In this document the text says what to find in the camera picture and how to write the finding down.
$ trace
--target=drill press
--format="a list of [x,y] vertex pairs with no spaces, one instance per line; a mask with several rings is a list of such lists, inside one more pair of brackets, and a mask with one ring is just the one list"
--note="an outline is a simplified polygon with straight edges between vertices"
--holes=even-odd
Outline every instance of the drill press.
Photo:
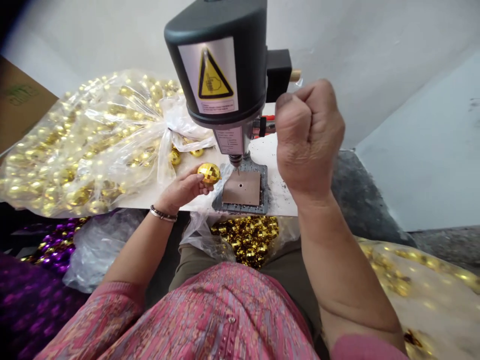
[[273,121],[262,117],[265,103],[300,78],[287,49],[267,49],[267,0],[195,0],[167,23],[164,36],[192,120],[213,130],[238,172],[260,173],[258,206],[219,196],[213,208],[266,214],[267,166],[251,160],[249,143],[275,132]]

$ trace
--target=olive pants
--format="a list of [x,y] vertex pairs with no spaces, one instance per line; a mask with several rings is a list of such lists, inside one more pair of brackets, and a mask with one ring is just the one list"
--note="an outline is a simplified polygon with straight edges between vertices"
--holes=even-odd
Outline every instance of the olive pants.
[[[168,291],[178,288],[186,280],[220,262],[191,245],[181,246],[180,252],[180,265],[176,268]],[[317,353],[323,356],[322,360],[327,359],[328,352],[320,336],[322,323],[319,305],[302,259],[301,241],[287,243],[259,271],[277,280],[290,295],[305,319]]]

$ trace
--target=fingernail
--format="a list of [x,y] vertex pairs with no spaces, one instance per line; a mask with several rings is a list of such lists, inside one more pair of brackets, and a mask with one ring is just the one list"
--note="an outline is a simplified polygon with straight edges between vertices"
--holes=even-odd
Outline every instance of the fingernail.
[[280,95],[275,104],[275,114],[277,113],[278,110],[280,110],[283,106],[285,106],[286,103],[289,103],[290,101],[292,101],[293,98],[294,98],[293,94],[288,92]]

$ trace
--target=forearm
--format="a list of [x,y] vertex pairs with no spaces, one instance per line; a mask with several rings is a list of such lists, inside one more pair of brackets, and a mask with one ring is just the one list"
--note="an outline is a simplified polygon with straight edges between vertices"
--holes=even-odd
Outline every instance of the forearm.
[[383,332],[401,348],[397,315],[333,195],[321,204],[300,205],[298,217],[303,260],[330,345],[345,332]]
[[125,282],[146,289],[164,256],[172,227],[172,222],[148,213],[118,254],[102,283]]

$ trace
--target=hand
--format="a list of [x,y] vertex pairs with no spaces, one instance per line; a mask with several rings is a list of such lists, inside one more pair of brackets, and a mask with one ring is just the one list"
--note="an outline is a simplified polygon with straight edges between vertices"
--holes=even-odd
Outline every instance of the hand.
[[275,107],[278,171],[296,204],[330,195],[335,159],[345,134],[332,84],[318,80],[295,94],[281,95]]
[[191,202],[199,195],[208,195],[214,190],[213,185],[208,186],[202,180],[203,174],[197,171],[196,165],[186,173],[178,176],[160,195],[160,199],[153,205],[158,211],[167,215],[176,215],[179,209]]

